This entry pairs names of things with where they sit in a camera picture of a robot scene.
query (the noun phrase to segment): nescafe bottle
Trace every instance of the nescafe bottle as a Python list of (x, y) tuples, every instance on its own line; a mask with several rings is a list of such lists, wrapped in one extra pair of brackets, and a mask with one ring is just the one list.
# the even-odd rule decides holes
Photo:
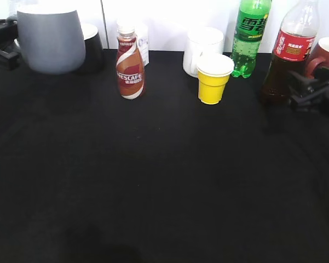
[(265, 104), (282, 104), (290, 97), (288, 71), (304, 73), (320, 26), (318, 0), (301, 0), (282, 21), (272, 63), (261, 90)]
[(135, 25), (131, 20), (119, 19), (117, 78), (121, 96), (133, 100), (145, 92), (145, 70), (136, 44)]

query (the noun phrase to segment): bottle label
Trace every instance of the bottle label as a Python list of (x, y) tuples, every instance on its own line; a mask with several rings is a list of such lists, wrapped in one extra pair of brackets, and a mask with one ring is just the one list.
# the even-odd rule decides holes
[(310, 54), (315, 37), (294, 36), (280, 30), (274, 54), (288, 61), (304, 61)]
[(116, 69), (122, 97), (135, 99), (144, 92), (145, 72), (136, 38), (130, 41), (119, 40)]
[(245, 42), (258, 42), (262, 40), (269, 14), (253, 15), (239, 11), (235, 37)]

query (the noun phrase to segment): plastic bottle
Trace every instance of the plastic bottle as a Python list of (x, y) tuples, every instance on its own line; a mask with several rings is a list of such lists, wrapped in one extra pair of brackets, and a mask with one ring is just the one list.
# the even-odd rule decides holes
[(288, 71), (303, 74), (306, 59), (320, 27), (318, 0), (301, 0), (282, 21), (264, 81), (261, 100), (282, 104), (290, 97)]
[(232, 76), (251, 76), (267, 24), (272, 0), (242, 0), (231, 58), (235, 62)]
[(119, 19), (117, 77), (118, 89), (125, 99), (135, 99), (145, 92), (145, 70), (137, 47), (135, 25), (131, 20)]

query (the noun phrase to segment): red bottle label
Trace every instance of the red bottle label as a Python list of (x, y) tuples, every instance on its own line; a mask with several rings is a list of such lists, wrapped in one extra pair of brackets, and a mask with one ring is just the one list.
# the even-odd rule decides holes
[(145, 91), (145, 71), (136, 38), (129, 41), (119, 39), (117, 54), (118, 88), (122, 97), (135, 99)]
[(294, 36), (280, 30), (274, 54), (288, 61), (304, 61), (309, 56), (315, 37)]

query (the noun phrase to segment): white cup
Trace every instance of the white cup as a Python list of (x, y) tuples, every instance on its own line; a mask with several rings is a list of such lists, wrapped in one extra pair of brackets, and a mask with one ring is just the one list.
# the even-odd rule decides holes
[(223, 53), (224, 34), (213, 27), (198, 27), (187, 34), (183, 68), (187, 74), (197, 78), (197, 61), (203, 53)]

